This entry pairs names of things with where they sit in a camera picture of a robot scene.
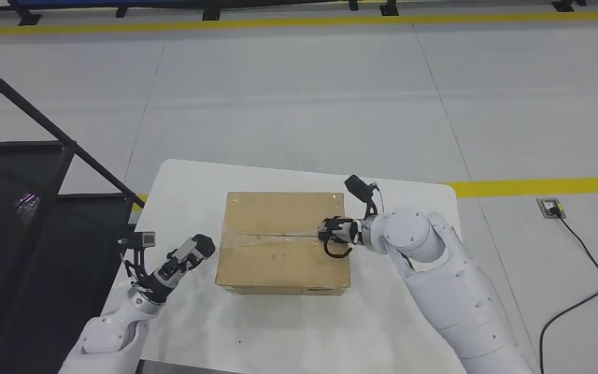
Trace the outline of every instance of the black panel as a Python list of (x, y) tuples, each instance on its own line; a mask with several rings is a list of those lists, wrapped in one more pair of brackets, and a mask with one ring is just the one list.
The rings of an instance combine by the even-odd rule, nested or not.
[(72, 158), (57, 141), (0, 143), (0, 326)]
[(132, 206), (124, 194), (56, 200), (17, 300), (19, 313), (5, 331), (4, 372), (58, 372), (83, 325), (102, 311)]

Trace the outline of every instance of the black metal pole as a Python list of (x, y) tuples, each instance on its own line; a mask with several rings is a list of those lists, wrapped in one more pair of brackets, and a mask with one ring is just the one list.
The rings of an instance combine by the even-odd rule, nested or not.
[(44, 116), (36, 107), (34, 107), (30, 102), (27, 101), (24, 97), (21, 96), (20, 93), (15, 91), (8, 83), (6, 83), (3, 79), (0, 79), (0, 93), (7, 97), (12, 104), (19, 107), (20, 110), (24, 111), (29, 117), (31, 117), (35, 122), (39, 123), (40, 126), (45, 128), (50, 134), (54, 135), (58, 140), (60, 140), (65, 146), (72, 147), (75, 150), (75, 154), (79, 156), (83, 161), (87, 163), (87, 165), (93, 167), (95, 171), (100, 173), (100, 175), (106, 178), (110, 183), (112, 183), (116, 188), (121, 190), (127, 196), (131, 197), (133, 201), (141, 208), (145, 207), (145, 203), (139, 196), (137, 196), (133, 191), (129, 190), (127, 186), (124, 185), (118, 178), (116, 178), (112, 173), (110, 173), (102, 164), (98, 163), (89, 153), (83, 150), (79, 144), (75, 140), (73, 140), (70, 136), (68, 136), (63, 130), (61, 130), (54, 122), (50, 121), (50, 119)]

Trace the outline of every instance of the gray floor tile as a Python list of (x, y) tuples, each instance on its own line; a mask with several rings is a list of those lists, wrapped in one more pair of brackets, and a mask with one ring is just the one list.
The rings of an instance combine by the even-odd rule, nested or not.
[[(596, 195), (564, 195), (566, 221), (598, 257)], [(598, 291), (598, 270), (557, 220), (546, 220), (533, 197), (484, 198), (481, 205), (505, 265), (523, 321), (537, 351), (549, 318)], [(546, 372), (590, 374), (598, 366), (594, 347), (597, 302), (555, 323), (546, 335)]]

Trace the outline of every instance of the cardboard box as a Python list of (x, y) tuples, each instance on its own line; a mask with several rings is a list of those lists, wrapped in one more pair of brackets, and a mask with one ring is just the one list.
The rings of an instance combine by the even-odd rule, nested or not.
[(342, 193), (229, 193), (216, 284), (235, 294), (341, 295), (349, 257), (328, 256), (318, 226), (344, 214)]

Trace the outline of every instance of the metal bracket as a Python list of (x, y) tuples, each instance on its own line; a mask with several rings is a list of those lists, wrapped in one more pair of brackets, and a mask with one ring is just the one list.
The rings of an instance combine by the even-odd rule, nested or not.
[(19, 26), (35, 26), (41, 18), (41, 14), (31, 14), (29, 9), (23, 7), (17, 0), (8, 0), (8, 4), (17, 12), (21, 21)]
[(202, 21), (218, 21), (221, 18), (219, 0), (206, 0)]
[(573, 4), (573, 0), (561, 0), (561, 1), (553, 1), (552, 6), (557, 9), (559, 13), (566, 13), (575, 11), (571, 5)]
[(127, 10), (129, 10), (128, 7), (118, 7), (116, 9), (116, 18), (124, 18), (127, 15)]
[(399, 15), (399, 10), (396, 8), (396, 0), (386, 0), (386, 4), (380, 6), (380, 12), (384, 17), (396, 17)]

